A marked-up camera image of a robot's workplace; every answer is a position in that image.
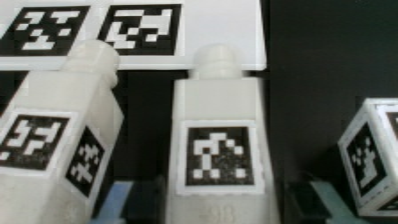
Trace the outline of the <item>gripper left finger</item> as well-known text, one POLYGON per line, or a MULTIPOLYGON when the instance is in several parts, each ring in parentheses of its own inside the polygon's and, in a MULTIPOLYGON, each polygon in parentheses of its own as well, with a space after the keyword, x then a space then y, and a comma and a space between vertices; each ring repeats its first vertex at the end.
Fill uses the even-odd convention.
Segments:
POLYGON ((163 224, 163 189, 158 181, 115 181, 87 224, 163 224))

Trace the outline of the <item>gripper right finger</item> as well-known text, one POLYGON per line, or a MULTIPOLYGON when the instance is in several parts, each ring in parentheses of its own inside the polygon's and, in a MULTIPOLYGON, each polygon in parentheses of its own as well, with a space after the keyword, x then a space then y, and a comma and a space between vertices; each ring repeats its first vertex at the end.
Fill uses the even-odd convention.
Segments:
POLYGON ((303 173, 286 183, 284 224, 371 224, 353 211, 346 178, 303 173))

